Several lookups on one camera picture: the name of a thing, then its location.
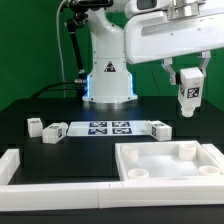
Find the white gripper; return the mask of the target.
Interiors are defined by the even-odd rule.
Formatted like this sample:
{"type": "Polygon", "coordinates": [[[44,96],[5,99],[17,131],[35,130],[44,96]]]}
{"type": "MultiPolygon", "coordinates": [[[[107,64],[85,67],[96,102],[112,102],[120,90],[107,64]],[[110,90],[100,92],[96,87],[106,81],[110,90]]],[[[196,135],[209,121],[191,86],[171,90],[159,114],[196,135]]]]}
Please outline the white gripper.
{"type": "Polygon", "coordinates": [[[126,60],[131,64],[162,60],[171,85],[171,57],[198,53],[206,77],[209,50],[224,48],[224,0],[130,0],[125,6],[126,60]]]}

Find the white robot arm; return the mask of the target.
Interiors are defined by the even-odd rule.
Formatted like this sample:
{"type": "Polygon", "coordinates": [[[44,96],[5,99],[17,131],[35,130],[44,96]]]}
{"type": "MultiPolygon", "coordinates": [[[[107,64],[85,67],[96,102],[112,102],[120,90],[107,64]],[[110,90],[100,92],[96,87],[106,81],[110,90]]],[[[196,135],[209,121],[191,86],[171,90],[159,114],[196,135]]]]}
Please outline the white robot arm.
{"type": "Polygon", "coordinates": [[[224,0],[114,0],[112,9],[129,18],[124,28],[105,8],[87,11],[93,68],[83,101],[120,108],[137,100],[126,65],[160,60],[190,117],[201,105],[210,51],[224,47],[224,0]]]}

